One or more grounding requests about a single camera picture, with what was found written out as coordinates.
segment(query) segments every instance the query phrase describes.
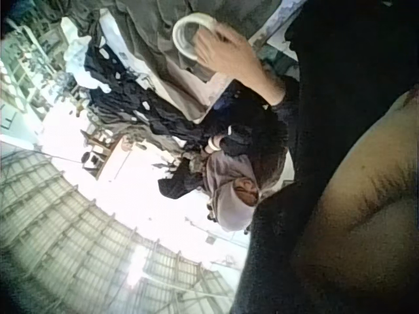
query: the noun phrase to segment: gray headscarf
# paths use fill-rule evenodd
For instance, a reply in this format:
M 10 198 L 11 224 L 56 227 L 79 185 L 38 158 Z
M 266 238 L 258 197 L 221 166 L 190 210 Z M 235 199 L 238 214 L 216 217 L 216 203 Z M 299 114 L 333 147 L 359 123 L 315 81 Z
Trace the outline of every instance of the gray headscarf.
M 234 191 L 234 180 L 249 178 L 257 184 L 246 155 L 227 156 L 223 151 L 213 153 L 206 164 L 206 185 L 218 223 L 225 231 L 244 230 L 249 226 L 256 206 L 245 204 Z

